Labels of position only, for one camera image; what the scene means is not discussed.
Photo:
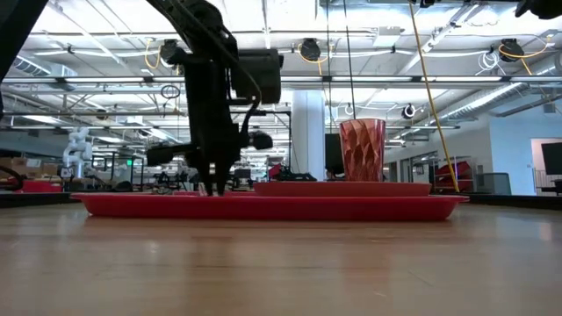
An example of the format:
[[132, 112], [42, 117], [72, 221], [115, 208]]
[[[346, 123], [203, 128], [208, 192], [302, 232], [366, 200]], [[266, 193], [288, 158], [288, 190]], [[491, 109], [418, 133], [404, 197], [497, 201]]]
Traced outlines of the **brown cardboard box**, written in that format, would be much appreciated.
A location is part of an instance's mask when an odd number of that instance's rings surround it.
[[47, 163], [40, 159], [25, 157], [0, 158], [0, 166], [13, 169], [21, 176], [27, 176], [28, 178], [56, 176], [58, 173], [58, 165], [56, 163]]

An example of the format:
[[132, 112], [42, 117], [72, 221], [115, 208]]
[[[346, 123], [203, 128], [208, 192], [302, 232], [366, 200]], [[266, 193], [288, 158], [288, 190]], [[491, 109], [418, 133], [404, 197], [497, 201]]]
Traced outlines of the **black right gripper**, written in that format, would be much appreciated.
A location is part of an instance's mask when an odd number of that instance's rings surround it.
[[[420, 0], [421, 8], [429, 8], [436, 0]], [[554, 19], [562, 16], [562, 0], [520, 0], [515, 9], [515, 16], [521, 17], [530, 11], [539, 19]]]

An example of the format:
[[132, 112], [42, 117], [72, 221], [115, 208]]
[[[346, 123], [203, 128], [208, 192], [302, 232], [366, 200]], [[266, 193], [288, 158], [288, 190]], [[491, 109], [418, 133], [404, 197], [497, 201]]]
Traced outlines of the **silver ventilation duct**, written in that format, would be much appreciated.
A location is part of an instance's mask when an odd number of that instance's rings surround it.
[[505, 85], [492, 90], [481, 90], [454, 103], [437, 114], [440, 121], [463, 119], [491, 110], [511, 97], [519, 96], [531, 89], [532, 83], [562, 82], [562, 66], [554, 64], [537, 68], [532, 75], [513, 75]]

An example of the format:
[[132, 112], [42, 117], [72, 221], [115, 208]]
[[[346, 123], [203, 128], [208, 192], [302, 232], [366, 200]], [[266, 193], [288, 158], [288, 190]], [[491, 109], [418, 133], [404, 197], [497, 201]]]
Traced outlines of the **black wall screen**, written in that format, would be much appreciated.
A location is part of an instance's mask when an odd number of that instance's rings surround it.
[[549, 176], [562, 176], [562, 142], [541, 145], [544, 170]]

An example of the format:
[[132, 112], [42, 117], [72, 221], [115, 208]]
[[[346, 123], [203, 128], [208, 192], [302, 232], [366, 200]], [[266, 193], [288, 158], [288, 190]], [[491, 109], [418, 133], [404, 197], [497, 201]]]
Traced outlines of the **red background bin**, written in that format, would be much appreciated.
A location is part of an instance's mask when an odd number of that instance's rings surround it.
[[59, 183], [47, 181], [24, 180], [23, 187], [15, 193], [60, 193], [62, 186]]

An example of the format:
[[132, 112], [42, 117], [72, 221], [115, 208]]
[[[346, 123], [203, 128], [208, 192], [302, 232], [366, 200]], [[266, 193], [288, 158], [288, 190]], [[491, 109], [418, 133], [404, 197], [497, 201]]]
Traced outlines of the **orange faceted plastic cup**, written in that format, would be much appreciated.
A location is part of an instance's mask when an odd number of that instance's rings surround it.
[[385, 151], [385, 121], [350, 119], [340, 124], [345, 180], [382, 182]]

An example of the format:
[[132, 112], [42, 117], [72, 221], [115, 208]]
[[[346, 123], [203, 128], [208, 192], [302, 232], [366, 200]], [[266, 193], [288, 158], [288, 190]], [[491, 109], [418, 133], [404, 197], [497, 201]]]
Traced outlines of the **white square column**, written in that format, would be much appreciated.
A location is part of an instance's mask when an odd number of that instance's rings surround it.
[[325, 178], [325, 100], [321, 90], [296, 90], [292, 99], [292, 172]]

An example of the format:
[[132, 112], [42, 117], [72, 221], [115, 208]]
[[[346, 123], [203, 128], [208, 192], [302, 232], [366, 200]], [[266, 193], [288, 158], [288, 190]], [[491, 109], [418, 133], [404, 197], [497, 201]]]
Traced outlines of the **black background workstation frame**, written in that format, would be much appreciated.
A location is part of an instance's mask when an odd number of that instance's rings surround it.
[[249, 121], [252, 133], [267, 133], [272, 147], [241, 150], [241, 161], [236, 168], [250, 169], [253, 179], [269, 179], [269, 171], [278, 164], [290, 167], [292, 163], [292, 113], [290, 111], [259, 110]]

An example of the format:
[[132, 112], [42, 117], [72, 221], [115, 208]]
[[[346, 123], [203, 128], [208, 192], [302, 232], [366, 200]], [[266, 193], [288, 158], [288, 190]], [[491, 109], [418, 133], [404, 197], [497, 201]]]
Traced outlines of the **orange round plate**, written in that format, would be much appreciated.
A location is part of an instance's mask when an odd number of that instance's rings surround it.
[[256, 183], [262, 197], [426, 197], [429, 183], [270, 182]]

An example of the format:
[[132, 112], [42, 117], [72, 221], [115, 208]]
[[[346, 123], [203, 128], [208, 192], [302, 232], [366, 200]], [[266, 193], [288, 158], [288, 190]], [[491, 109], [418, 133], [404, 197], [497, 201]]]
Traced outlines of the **red plastic tray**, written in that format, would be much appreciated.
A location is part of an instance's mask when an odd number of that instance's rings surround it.
[[74, 193], [93, 216], [119, 218], [283, 221], [443, 221], [463, 196], [427, 197], [200, 197]]

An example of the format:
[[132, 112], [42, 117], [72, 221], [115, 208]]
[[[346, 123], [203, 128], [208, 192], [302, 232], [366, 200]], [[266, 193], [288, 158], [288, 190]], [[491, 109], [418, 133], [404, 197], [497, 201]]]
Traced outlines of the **black monitor screen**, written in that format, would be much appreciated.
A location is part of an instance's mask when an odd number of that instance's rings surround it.
[[337, 133], [325, 134], [325, 167], [326, 170], [340, 175], [344, 173], [342, 159], [342, 144]]

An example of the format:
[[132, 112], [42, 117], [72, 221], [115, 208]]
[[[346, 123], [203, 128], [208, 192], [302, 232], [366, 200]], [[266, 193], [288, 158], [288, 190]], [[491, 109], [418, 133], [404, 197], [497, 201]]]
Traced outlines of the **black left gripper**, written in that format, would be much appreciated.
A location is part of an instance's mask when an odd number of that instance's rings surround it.
[[[262, 92], [252, 76], [239, 65], [230, 67], [223, 61], [198, 54], [188, 54], [178, 47], [176, 65], [184, 69], [184, 83], [190, 120], [190, 141], [181, 145], [158, 145], [148, 149], [147, 165], [158, 166], [183, 155], [187, 164], [199, 170], [200, 182], [207, 196], [213, 195], [213, 163], [217, 194], [223, 196], [229, 169], [240, 160], [245, 147], [271, 148], [272, 138], [263, 132], [252, 133], [249, 119], [257, 113]], [[254, 85], [250, 100], [238, 98], [232, 89], [231, 70], [239, 69]]]

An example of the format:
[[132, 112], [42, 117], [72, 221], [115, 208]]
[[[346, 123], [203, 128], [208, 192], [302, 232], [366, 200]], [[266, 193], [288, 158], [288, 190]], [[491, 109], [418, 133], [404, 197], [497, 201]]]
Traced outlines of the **grey mesh cabinet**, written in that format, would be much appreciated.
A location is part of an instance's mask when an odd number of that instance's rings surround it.
[[476, 193], [488, 195], [511, 195], [508, 173], [482, 173], [476, 175]]

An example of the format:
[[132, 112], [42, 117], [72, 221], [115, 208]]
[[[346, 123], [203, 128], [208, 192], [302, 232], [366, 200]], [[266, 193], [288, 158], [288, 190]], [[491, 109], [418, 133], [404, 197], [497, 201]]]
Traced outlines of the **red bin shelf rack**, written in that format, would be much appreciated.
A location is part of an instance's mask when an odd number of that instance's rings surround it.
[[454, 184], [453, 177], [447, 165], [438, 168], [435, 172], [434, 189], [438, 193], [454, 193], [455, 187], [459, 192], [472, 190], [472, 167], [466, 161], [456, 162], [451, 165], [453, 175], [456, 177], [457, 184]]

